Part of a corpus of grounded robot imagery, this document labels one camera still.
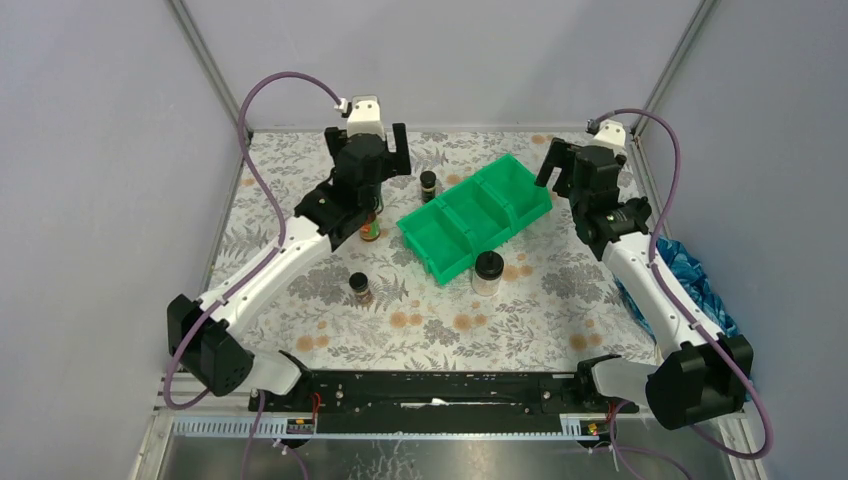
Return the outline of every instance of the patterned table surface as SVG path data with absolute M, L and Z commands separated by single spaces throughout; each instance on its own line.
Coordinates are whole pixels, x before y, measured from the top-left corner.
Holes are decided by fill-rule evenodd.
M 418 174 L 433 170 L 447 189 L 506 153 L 530 171 L 541 166 L 552 135 L 409 133 L 413 175 L 383 186 L 381 237 L 351 237 L 331 257 L 298 277 L 272 302 L 246 342 L 294 353 L 314 368 L 436 370 L 573 370 L 608 352 L 646 363 L 655 344 L 621 301 L 612 274 L 577 238 L 568 202 L 554 208 L 497 251 L 504 257 L 500 291 L 481 297 L 470 272 L 440 287 L 403 246 L 396 222 L 421 205 Z M 584 143 L 580 133 L 561 133 Z M 332 160 L 320 133 L 257 133 L 252 157 L 283 211 L 327 177 Z M 622 198 L 638 194 L 632 171 L 620 177 Z M 277 221 L 244 169 L 212 284 L 223 282 L 277 234 Z M 347 286 L 357 271 L 375 300 L 356 304 Z

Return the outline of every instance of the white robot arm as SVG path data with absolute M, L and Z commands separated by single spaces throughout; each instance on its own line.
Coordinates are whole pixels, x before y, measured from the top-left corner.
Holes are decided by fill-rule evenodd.
M 292 280 L 328 257 L 359 230 L 371 212 L 382 208 L 383 181 L 411 173 L 406 127 L 392 125 L 396 148 L 390 152 L 377 97 L 354 97 L 350 104 L 342 105 L 349 105 L 344 114 L 347 129 L 331 127 L 324 132 L 335 168 L 330 178 L 295 208 L 295 216 L 286 221 L 283 243 L 266 245 L 238 272 L 196 301 L 180 295 L 168 306 L 172 354 L 189 328 L 211 311 L 180 363 L 216 396 L 227 395 L 240 385 L 277 395 L 292 389 L 302 365 L 286 354 L 247 348 L 243 345 L 245 333 Z M 243 284 L 230 292 L 239 283 Z
M 545 186 L 555 167 L 562 172 L 554 192 L 569 199 L 578 237 L 621 281 L 651 325 L 663 356 L 659 367 L 607 355 L 580 362 L 577 376 L 587 398 L 621 398 L 650 407 L 668 429 L 737 411 L 745 398 L 741 382 L 671 303 L 657 283 L 648 259 L 647 198 L 619 202 L 618 173 L 626 157 L 621 123 L 591 125 L 587 146 L 555 138 L 536 185 Z M 742 336 L 727 338 L 698 309 L 668 266 L 657 256 L 660 275 L 698 324 L 746 373 L 753 351 Z

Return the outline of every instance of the green storage tray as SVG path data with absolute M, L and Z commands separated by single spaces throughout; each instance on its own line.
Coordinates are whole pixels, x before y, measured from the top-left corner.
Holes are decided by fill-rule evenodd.
M 535 181 L 505 155 L 402 218 L 404 245 L 444 285 L 553 208 Z

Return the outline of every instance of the red wire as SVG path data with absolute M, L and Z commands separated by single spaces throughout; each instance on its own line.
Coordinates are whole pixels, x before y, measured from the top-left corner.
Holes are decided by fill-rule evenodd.
M 612 401 L 610 401 L 610 402 L 609 402 L 609 409 L 607 410 L 607 418 L 606 418 L 606 421 L 605 421 L 604 423 L 609 423 L 609 422 L 610 422 L 610 420 L 612 419 L 612 412 L 613 412 L 614 410 L 615 410 L 615 403 L 614 403 L 614 402 L 612 402 Z
M 319 408 L 321 408 L 321 394 L 315 392 L 312 394 L 312 428 L 315 428 L 315 416 L 318 415 Z

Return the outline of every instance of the metal corner post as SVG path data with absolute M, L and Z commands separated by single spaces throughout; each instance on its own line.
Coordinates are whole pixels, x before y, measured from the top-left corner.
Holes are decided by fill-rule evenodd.
M 236 126 L 239 114 L 239 103 L 233 96 L 227 82 L 224 81 L 224 77 L 218 69 L 215 59 L 212 58 L 212 54 L 209 52 L 209 48 L 206 46 L 206 42 L 204 42 L 203 36 L 201 36 L 200 31 L 191 16 L 191 12 L 189 12 L 188 7 L 185 5 L 183 0 L 166 0 L 166 3 L 170 8 L 171 13 L 174 15 L 174 20 L 183 32 L 186 43 L 191 48 L 195 58 L 197 58 L 206 78 L 209 79 L 209 84 L 212 85 L 215 95 L 218 97 L 218 100 L 220 100 L 224 110 L 226 110 L 233 126 Z
M 715 7 L 720 1 L 721 0 L 701 0 L 701 3 L 695 10 L 692 18 L 689 20 L 689 24 L 686 25 L 686 29 L 683 31 L 680 41 L 677 43 L 677 46 L 674 47 L 671 58 L 669 58 L 668 63 L 666 63 L 665 68 L 663 68 L 660 78 L 654 85 L 654 89 L 648 96 L 648 101 L 643 107 L 645 110 L 653 112 L 657 109 L 663 99 L 663 96 L 667 92 L 669 85 L 674 80 L 677 70 L 691 51 L 692 46 L 701 34 L 710 14 L 715 10 Z M 648 119 L 641 117 L 633 125 L 633 132 L 636 136 L 639 136 L 644 132 L 647 125 Z

